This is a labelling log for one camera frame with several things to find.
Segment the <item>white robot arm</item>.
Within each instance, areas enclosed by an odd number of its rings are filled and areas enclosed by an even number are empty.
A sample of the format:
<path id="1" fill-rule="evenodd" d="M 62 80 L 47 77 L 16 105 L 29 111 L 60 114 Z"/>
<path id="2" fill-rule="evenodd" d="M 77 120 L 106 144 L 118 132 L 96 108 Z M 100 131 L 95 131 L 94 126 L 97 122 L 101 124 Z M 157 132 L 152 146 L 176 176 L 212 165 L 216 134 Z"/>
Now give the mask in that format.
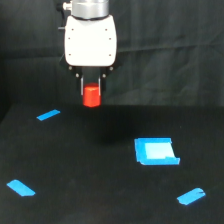
<path id="1" fill-rule="evenodd" d="M 109 0 L 70 0 L 61 5 L 69 11 L 64 30 L 64 58 L 74 68 L 98 67 L 98 95 L 105 89 L 103 79 L 114 66 L 117 54 L 117 32 L 109 13 Z"/>

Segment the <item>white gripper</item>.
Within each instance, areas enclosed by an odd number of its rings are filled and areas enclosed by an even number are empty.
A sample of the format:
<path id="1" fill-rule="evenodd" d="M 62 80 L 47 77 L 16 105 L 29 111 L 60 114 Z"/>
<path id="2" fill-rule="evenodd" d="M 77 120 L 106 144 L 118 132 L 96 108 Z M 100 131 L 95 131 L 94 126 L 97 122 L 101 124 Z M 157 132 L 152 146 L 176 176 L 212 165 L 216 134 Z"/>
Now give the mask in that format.
<path id="1" fill-rule="evenodd" d="M 64 58 L 78 79 L 78 89 L 83 96 L 83 67 L 110 68 L 116 63 L 117 32 L 112 15 L 99 20 L 67 18 L 64 27 Z M 98 78 L 99 95 L 106 89 L 106 78 Z"/>

